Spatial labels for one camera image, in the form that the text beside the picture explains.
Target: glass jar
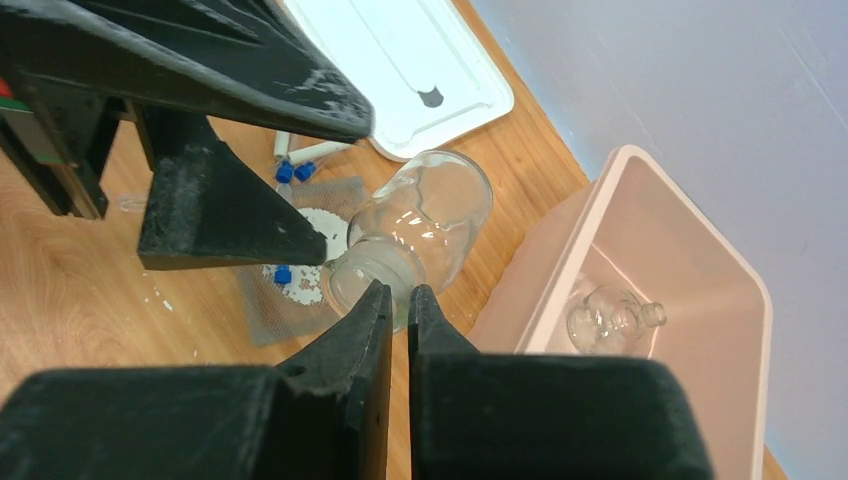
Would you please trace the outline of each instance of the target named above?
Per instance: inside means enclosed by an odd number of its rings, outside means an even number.
[[[459,275],[494,202],[486,174],[455,152],[429,150],[408,163],[351,219],[348,251],[324,264],[324,296],[347,314],[372,280],[389,285],[395,330],[406,326],[409,296],[436,294]]]
[[[630,290],[598,287],[586,295],[566,320],[571,342],[580,353],[620,355],[648,331],[665,325],[659,303],[642,304]]]

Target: white plastic lid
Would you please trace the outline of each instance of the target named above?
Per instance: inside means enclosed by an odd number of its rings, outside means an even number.
[[[512,89],[451,0],[283,0],[368,97],[371,141],[405,162],[512,110]]]

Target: small blue cap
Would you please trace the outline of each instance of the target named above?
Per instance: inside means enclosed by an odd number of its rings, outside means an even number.
[[[280,183],[290,183],[291,177],[294,175],[294,167],[289,162],[283,162],[277,168],[277,173],[274,178]]]
[[[278,285],[288,285],[291,283],[291,270],[288,265],[280,265],[274,272],[274,283]]]
[[[305,182],[315,173],[315,170],[317,170],[317,167],[315,167],[314,163],[306,162],[294,169],[294,176],[301,182]]]

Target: wall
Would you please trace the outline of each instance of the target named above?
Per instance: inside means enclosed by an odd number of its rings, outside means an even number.
[[[767,444],[848,478],[848,3],[474,4],[590,177],[646,148],[760,272]]]

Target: wooden table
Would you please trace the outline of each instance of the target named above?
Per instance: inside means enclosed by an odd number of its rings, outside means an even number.
[[[477,161],[495,190],[494,211],[459,280],[439,297],[464,333],[527,228],[587,180],[473,8],[467,0],[457,5],[515,93],[509,115],[449,145]],[[213,125],[270,180],[272,132],[217,119]],[[399,168],[370,147],[342,157],[320,176],[361,175],[372,191]],[[105,221],[52,216],[11,163],[0,161],[0,399],[45,368],[275,364],[313,338],[253,346],[230,269],[145,272],[135,254],[142,215],[118,210],[115,200],[145,192],[150,179],[130,125],[118,133],[103,180],[113,201]],[[401,333],[393,344],[391,479],[410,476],[406,342]]]

